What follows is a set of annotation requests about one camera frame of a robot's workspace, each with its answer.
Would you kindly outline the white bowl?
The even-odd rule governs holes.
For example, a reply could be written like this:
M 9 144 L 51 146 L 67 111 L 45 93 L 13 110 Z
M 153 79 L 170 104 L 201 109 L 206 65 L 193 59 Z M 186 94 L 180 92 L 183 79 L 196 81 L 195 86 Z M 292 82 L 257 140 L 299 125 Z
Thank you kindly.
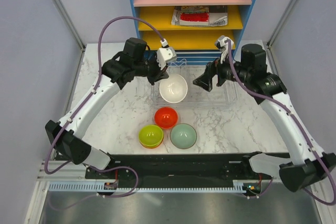
M 159 92 L 164 101 L 175 104 L 186 98 L 188 85 L 184 77 L 173 73 L 160 82 Z

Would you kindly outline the pale green bowl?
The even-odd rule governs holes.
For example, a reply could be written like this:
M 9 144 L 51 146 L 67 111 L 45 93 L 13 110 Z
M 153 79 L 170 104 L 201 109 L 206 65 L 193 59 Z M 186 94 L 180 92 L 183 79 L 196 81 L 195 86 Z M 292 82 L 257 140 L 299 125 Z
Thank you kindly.
M 197 133 L 191 125 L 181 123 L 172 128 L 170 139 L 175 147 L 185 150 L 196 143 Z

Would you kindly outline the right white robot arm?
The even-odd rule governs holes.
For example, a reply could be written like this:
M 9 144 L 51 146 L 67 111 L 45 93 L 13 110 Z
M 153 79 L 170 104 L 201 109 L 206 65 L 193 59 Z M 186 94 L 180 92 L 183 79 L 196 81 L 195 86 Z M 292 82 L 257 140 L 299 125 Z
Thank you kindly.
M 210 92 L 213 77 L 217 86 L 226 81 L 238 82 L 268 114 L 281 135 L 289 153 L 288 158 L 254 152 L 244 156 L 241 174 L 248 179 L 258 173 L 279 178 L 291 192 L 329 178 L 335 168 L 335 154 L 326 153 L 303 126 L 295 112 L 282 80 L 267 71 L 266 52 L 258 44 L 246 44 L 241 49 L 241 61 L 233 62 L 230 41 L 217 41 L 221 56 L 209 62 L 204 73 L 193 84 Z

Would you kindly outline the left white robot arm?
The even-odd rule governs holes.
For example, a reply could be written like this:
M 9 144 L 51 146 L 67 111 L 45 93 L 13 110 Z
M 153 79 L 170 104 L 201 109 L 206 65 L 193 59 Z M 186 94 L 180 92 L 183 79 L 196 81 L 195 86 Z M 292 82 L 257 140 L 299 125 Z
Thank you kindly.
M 161 44 L 161 48 L 148 59 L 145 57 L 147 43 L 129 38 L 122 51 L 106 62 L 99 61 L 96 82 L 86 95 L 57 122 L 50 120 L 45 125 L 50 149 L 62 153 L 68 162 L 89 165 L 103 178 L 111 178 L 115 165 L 111 163 L 110 156 L 82 138 L 106 103 L 135 77 L 146 77 L 150 84 L 168 78 L 168 63 L 176 59 L 176 52 L 165 39 Z

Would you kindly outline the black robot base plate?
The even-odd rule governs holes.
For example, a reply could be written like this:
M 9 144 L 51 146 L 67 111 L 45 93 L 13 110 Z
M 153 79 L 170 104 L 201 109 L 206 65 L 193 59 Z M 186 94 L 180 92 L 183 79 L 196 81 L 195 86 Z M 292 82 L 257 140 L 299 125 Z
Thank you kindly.
M 234 180 L 269 179 L 249 172 L 242 163 L 243 154 L 155 154 L 114 155 L 108 168 L 129 167 L 135 172 L 118 169 L 100 173 L 88 169 L 86 179 L 117 179 L 125 187 L 230 187 Z M 229 161 L 241 162 L 242 168 L 224 165 Z

